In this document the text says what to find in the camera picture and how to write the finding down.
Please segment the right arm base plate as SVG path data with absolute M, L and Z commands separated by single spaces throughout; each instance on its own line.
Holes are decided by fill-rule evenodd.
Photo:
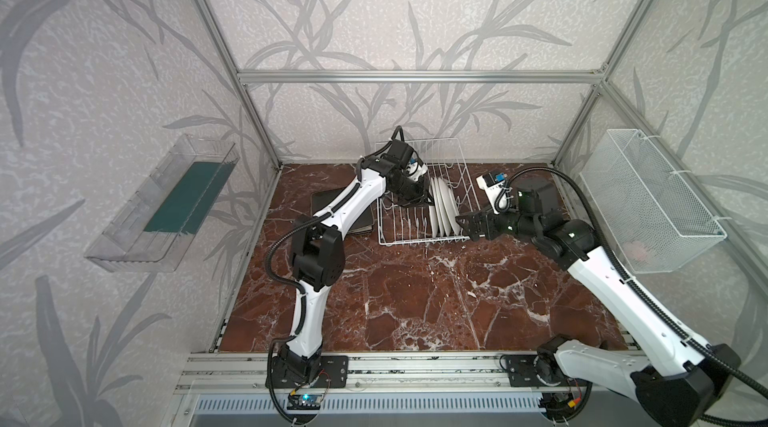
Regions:
M 587 387 L 589 381 L 566 377 L 551 356 L 502 354 L 499 366 L 511 387 Z

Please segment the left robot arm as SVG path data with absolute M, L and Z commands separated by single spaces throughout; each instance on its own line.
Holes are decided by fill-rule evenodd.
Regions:
M 388 195 L 400 206 L 432 205 L 426 164 L 399 139 L 359 159 L 352 181 L 327 206 L 297 222 L 290 263 L 298 282 L 291 339 L 279 349 L 281 360 L 304 372 L 321 356 L 322 324 L 331 286 L 343 273 L 344 239 L 377 199 Z

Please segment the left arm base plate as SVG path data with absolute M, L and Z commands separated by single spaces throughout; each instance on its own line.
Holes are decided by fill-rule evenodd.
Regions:
M 316 387 L 344 388 L 349 368 L 348 356 L 315 355 L 310 358 L 275 355 L 268 365 L 266 386 L 277 389 Z

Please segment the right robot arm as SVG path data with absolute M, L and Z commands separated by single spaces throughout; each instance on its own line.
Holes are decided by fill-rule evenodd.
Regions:
M 703 419 L 732 378 L 696 350 L 706 340 L 688 332 L 624 271 L 590 224 L 563 217 L 553 184 L 531 178 L 509 191 L 505 181 L 498 171 L 478 177 L 490 204 L 458 217 L 465 234 L 473 240 L 511 235 L 530 242 L 599 299 L 641 349 L 623 354 L 556 335 L 537 350 L 533 367 L 539 381 L 603 386 L 636 401 L 661 426 L 690 426 Z

